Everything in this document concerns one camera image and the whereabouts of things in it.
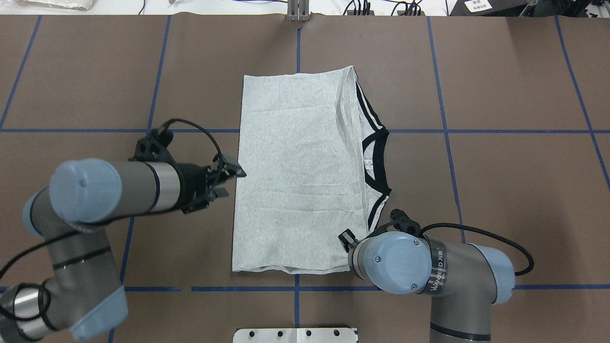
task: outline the white metal plate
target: white metal plate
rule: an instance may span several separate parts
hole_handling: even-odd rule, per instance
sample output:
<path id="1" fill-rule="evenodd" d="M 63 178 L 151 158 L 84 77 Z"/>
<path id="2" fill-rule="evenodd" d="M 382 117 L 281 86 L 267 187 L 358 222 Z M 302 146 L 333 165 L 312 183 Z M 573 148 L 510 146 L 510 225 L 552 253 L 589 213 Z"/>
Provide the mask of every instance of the white metal plate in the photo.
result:
<path id="1" fill-rule="evenodd" d="M 356 328 L 240 329 L 233 343 L 358 343 L 357 332 Z"/>

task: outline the folded garment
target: folded garment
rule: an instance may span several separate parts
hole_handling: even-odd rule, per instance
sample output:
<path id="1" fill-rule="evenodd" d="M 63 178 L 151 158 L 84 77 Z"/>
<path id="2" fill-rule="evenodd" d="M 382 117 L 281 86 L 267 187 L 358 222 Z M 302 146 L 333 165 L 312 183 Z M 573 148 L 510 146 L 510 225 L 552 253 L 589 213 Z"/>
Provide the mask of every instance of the folded garment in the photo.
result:
<path id="1" fill-rule="evenodd" d="M 320 74 L 245 76 L 233 271 L 349 270 L 337 236 L 364 238 L 390 189 L 388 131 L 354 67 Z"/>

